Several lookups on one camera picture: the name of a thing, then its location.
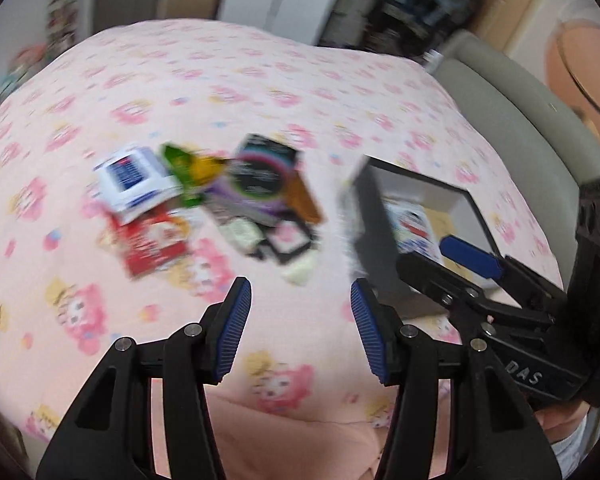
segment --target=open box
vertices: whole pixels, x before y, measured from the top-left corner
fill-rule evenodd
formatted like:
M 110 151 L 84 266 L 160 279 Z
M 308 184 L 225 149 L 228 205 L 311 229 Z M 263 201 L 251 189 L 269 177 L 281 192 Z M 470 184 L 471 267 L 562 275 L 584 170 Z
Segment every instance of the open box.
M 471 194 L 439 180 L 368 158 L 350 188 L 352 205 L 349 233 L 354 251 L 380 303 L 394 307 L 403 319 L 443 312 L 402 282 L 395 270 L 400 255 L 390 199 L 421 206 L 432 229 L 433 243 L 454 234 L 470 244 L 500 256 L 493 237 Z M 481 288 L 495 288 L 464 267 L 441 257 L 442 264 Z

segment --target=purple package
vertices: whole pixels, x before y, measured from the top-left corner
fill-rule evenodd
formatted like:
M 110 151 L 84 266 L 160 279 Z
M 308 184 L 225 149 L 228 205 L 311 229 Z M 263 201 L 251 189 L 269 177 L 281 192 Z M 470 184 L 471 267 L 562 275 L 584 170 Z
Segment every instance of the purple package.
M 273 226 L 288 210 L 285 187 L 297 156 L 289 146 L 251 134 L 205 194 L 238 216 Z

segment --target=red package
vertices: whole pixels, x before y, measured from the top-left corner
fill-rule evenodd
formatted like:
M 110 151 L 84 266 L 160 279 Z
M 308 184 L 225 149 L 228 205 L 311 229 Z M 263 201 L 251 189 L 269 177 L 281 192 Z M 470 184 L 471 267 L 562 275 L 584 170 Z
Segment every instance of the red package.
M 133 277 L 152 272 L 187 254 L 187 226 L 170 217 L 163 206 L 122 226 L 109 214 L 109 223 L 126 268 Z

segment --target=pink bedsheet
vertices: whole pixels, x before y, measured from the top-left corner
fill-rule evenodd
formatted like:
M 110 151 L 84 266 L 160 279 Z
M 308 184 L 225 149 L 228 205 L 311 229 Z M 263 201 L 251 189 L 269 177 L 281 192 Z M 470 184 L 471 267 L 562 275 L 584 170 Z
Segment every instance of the pink bedsheet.
M 101 237 L 96 161 L 128 142 L 228 155 L 250 132 L 304 151 L 327 219 L 308 284 L 240 256 L 202 213 L 184 264 L 129 280 Z M 114 28 L 72 48 L 0 108 L 0 410 L 48 440 L 112 341 L 165 338 L 244 275 L 251 315 L 213 394 L 305 421 L 386 426 L 395 393 L 368 368 L 337 220 L 338 191 L 365 154 L 469 189 L 502 253 L 560 283 L 498 155 L 414 62 L 196 20 Z M 446 320 L 427 327 L 454 338 Z

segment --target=blue rubber gripper pad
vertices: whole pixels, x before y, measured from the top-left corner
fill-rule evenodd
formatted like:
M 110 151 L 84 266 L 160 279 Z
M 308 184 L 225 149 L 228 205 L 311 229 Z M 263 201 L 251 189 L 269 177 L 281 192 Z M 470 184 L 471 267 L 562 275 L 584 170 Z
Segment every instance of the blue rubber gripper pad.
M 235 353 L 242 337 L 242 330 L 247 322 L 247 316 L 251 309 L 251 283 L 244 280 L 242 288 L 232 305 L 231 314 L 224 325 L 224 330 L 218 340 L 218 362 L 216 364 L 216 380 L 231 371 L 234 364 Z
M 376 325 L 365 294 L 357 283 L 351 286 L 351 311 L 358 326 L 362 346 L 373 375 L 384 384 L 388 379 L 388 371 L 384 358 L 384 342 Z
M 455 236 L 442 238 L 440 252 L 456 264 L 472 270 L 487 280 L 499 280 L 502 277 L 502 268 L 496 256 L 472 246 L 460 238 Z

